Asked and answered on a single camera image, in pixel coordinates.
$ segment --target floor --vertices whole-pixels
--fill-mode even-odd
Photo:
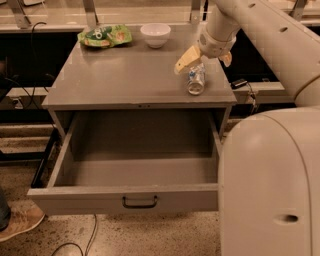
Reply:
[[[35,132],[33,127],[1,127],[0,149],[43,150],[49,129]],[[49,176],[50,165],[45,176]],[[37,166],[37,161],[0,162],[0,182],[11,207],[27,209],[34,204],[27,192]],[[93,215],[46,216],[37,228],[0,243],[0,255],[53,255],[64,243],[76,243],[85,252],[94,226]],[[81,253],[75,245],[66,245],[54,255]],[[88,255],[220,256],[219,213],[97,215],[97,230]]]

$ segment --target bowl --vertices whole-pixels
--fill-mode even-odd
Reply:
[[[140,32],[151,48],[160,48],[168,41],[171,27],[164,23],[149,23],[143,25]]]

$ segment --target snack bag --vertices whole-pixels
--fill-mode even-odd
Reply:
[[[96,28],[78,34],[78,41],[86,46],[111,48],[132,41],[130,30],[125,25]]]

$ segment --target gray tabletop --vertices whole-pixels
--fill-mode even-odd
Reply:
[[[187,74],[174,65],[199,37],[199,26],[172,25],[168,42],[151,49],[139,26],[129,27],[133,41],[110,48],[77,43],[43,107],[52,110],[128,108],[206,108],[235,104],[236,99],[217,59],[206,59],[206,85],[200,96],[187,91]]]

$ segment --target open drawer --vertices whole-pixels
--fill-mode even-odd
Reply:
[[[48,215],[217,210],[220,148],[208,110],[80,111],[28,195]]]

